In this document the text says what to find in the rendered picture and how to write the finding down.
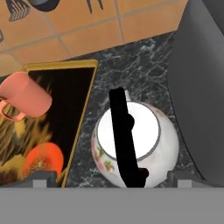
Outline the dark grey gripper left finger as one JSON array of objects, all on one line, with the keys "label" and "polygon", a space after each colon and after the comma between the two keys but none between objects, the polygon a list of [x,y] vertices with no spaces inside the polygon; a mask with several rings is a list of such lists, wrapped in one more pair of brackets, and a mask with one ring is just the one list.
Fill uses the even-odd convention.
[{"label": "dark grey gripper left finger", "polygon": [[1,188],[52,188],[56,187],[56,171],[35,171],[21,181],[1,185]]}]

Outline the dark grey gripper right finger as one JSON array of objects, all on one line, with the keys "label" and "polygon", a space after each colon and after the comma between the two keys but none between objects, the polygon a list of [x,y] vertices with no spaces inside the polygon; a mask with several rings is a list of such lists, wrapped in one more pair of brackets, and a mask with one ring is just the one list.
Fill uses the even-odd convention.
[{"label": "dark grey gripper right finger", "polygon": [[201,178],[197,178],[189,171],[169,171],[167,173],[167,180],[170,187],[177,188],[209,188],[215,187]]}]

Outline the pink mug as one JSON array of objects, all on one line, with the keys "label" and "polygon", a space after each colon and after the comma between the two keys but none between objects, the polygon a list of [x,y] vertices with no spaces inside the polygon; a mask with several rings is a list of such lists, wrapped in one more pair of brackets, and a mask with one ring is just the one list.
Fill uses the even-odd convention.
[{"label": "pink mug", "polygon": [[[26,72],[12,73],[0,84],[0,114],[8,120],[19,122],[26,116],[42,116],[52,102],[53,98]],[[7,105],[16,108],[19,114],[5,114]]]}]

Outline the black painted tray gold rim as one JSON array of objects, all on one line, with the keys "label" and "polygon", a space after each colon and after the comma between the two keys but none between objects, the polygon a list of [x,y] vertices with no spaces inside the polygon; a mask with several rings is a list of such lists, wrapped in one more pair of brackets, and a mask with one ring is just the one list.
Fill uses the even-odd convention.
[{"label": "black painted tray gold rim", "polygon": [[[0,114],[0,186],[37,171],[56,171],[57,186],[66,185],[97,66],[96,60],[88,59],[28,64],[19,71],[52,97],[52,105],[42,116],[19,122]],[[11,105],[3,112],[19,114]]]}]

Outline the grey rounded appliance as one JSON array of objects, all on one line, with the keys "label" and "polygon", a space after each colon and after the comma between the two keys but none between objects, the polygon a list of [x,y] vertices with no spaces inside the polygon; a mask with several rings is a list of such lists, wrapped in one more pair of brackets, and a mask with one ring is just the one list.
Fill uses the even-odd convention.
[{"label": "grey rounded appliance", "polygon": [[181,135],[199,174],[224,186],[224,0],[188,0],[167,82]]}]

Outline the black slotted spatula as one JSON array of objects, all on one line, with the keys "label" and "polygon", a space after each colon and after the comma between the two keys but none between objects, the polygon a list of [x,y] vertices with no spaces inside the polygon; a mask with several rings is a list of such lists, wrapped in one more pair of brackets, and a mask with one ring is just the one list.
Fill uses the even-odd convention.
[{"label": "black slotted spatula", "polygon": [[5,0],[10,13],[9,21],[15,22],[25,18],[31,7],[24,0]]}]

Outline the black ladle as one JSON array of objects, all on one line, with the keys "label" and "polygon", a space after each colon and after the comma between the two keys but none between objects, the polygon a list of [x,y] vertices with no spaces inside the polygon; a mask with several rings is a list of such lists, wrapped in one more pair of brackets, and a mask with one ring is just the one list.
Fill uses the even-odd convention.
[{"label": "black ladle", "polygon": [[60,0],[28,0],[28,2],[38,11],[49,12],[56,9]]}]

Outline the black fork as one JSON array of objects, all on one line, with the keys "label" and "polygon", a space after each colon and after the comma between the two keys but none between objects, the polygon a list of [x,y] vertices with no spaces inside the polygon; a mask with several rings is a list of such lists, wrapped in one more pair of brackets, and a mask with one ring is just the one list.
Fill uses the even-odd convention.
[{"label": "black fork", "polygon": [[95,9],[104,10],[103,2],[102,0],[86,0],[87,7],[90,13],[93,13]]}]

